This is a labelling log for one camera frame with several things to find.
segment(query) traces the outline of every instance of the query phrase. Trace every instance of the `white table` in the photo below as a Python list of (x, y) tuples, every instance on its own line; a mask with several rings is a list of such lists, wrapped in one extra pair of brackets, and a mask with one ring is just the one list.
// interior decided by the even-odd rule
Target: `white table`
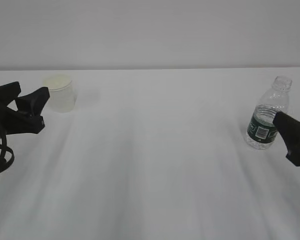
[[(281, 137), (255, 150), (243, 133), (277, 75), (300, 68), (59, 71), (70, 113), (8, 137), (0, 240), (300, 240), (300, 167)], [(55, 71), (0, 71), (23, 95)]]

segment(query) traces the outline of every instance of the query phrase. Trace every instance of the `clear plastic cup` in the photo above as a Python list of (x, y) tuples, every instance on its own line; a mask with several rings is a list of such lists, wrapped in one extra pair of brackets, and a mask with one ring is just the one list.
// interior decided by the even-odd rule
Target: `clear plastic cup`
[(43, 80), (43, 85), (49, 89), (48, 105), (53, 111), (67, 113), (74, 109), (75, 95), (70, 76), (55, 74)]

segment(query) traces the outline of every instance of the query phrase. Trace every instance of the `green label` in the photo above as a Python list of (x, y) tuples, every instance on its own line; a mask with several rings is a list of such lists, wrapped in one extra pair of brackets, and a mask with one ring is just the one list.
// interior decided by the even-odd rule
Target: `green label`
[(255, 116), (252, 116), (247, 132), (250, 138), (262, 144), (272, 143), (278, 133), (275, 126), (263, 125)]

